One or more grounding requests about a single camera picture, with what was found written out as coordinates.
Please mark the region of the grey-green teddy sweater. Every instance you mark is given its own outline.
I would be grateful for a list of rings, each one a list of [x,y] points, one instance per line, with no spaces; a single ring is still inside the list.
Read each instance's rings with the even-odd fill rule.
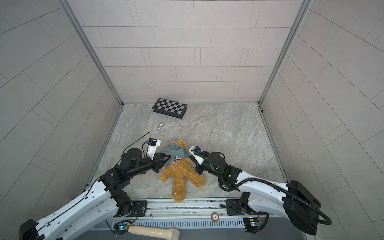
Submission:
[[[171,163],[188,159],[190,153],[182,146],[178,144],[169,144],[162,151],[162,154],[171,156],[171,158],[164,164],[164,167],[169,166]]]

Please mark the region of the tan teddy bear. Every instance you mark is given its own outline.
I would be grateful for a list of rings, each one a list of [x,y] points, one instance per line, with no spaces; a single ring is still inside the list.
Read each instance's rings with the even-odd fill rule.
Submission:
[[[183,140],[171,143],[178,144],[185,148],[186,144]],[[166,182],[170,177],[173,179],[173,192],[172,196],[176,203],[181,203],[186,197],[186,180],[191,182],[195,187],[204,187],[206,185],[206,178],[203,175],[198,175],[192,167],[193,161],[182,159],[171,163],[169,166],[164,167],[161,172],[160,180]]]

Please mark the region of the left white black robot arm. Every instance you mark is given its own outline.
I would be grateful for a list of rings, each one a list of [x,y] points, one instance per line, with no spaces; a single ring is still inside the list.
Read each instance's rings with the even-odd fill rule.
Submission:
[[[153,153],[143,157],[133,148],[120,162],[100,176],[89,189],[56,212],[38,221],[27,220],[20,226],[21,240],[72,240],[106,219],[143,217],[146,207],[135,204],[123,190],[133,177],[148,171],[158,173],[170,155]]]

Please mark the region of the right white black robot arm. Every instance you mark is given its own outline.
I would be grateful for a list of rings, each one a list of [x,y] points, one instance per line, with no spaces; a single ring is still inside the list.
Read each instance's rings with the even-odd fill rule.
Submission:
[[[286,218],[300,231],[315,236],[323,215],[321,203],[300,182],[277,183],[252,176],[227,164],[220,152],[208,153],[197,146],[189,149],[189,158],[196,172],[210,173],[218,178],[225,192],[242,193],[239,208],[246,215],[268,213]]]

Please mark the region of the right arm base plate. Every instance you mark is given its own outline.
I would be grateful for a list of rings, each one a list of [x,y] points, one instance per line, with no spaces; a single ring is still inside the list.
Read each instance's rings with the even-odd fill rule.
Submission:
[[[228,199],[225,206],[228,216],[257,216],[259,214],[249,206],[248,200]]]

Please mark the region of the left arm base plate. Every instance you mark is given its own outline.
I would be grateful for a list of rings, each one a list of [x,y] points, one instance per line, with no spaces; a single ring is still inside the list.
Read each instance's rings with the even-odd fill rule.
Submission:
[[[119,207],[118,216],[119,217],[144,217],[147,210],[147,201],[131,201],[130,203],[123,204],[122,207]]]

